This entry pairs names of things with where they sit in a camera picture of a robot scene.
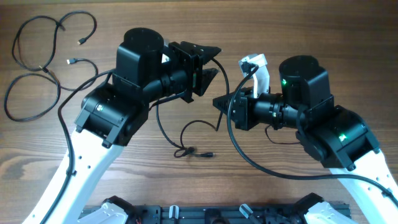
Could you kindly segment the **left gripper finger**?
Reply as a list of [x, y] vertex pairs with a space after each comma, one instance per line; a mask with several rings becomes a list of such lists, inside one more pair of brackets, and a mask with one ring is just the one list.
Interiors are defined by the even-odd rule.
[[201, 72], [201, 75], [198, 76], [197, 81], [197, 95], [203, 96], [209, 87], [210, 83], [216, 77], [219, 70], [216, 68], [207, 68]]
[[202, 64], [207, 64], [210, 60], [215, 58], [222, 50], [219, 47], [194, 45], [193, 49], [202, 60]]

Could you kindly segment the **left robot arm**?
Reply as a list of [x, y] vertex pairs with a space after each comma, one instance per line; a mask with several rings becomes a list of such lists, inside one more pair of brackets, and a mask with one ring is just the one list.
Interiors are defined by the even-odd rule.
[[218, 70], [207, 68], [219, 47], [165, 43], [138, 27], [124, 34], [116, 66], [81, 103], [67, 152], [26, 223], [76, 223], [104, 172], [147, 121], [149, 111], [178, 98], [202, 96]]

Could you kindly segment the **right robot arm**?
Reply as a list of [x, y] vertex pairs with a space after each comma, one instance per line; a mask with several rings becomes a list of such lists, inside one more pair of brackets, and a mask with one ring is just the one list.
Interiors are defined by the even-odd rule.
[[315, 57], [298, 55], [280, 64], [279, 76], [280, 93], [240, 83], [213, 100], [228, 131], [260, 123], [295, 129], [304, 151], [342, 183], [369, 223], [396, 223], [397, 183], [386, 157], [365, 120], [334, 103], [328, 72]]

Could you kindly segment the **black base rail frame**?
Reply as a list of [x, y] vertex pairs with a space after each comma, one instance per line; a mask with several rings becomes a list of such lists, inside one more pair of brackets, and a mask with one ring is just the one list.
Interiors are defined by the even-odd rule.
[[78, 223], [354, 223], [347, 204], [323, 202], [304, 210], [296, 204], [265, 206], [179, 207], [172, 205], [136, 205], [118, 198], [106, 199], [102, 205], [84, 209]]

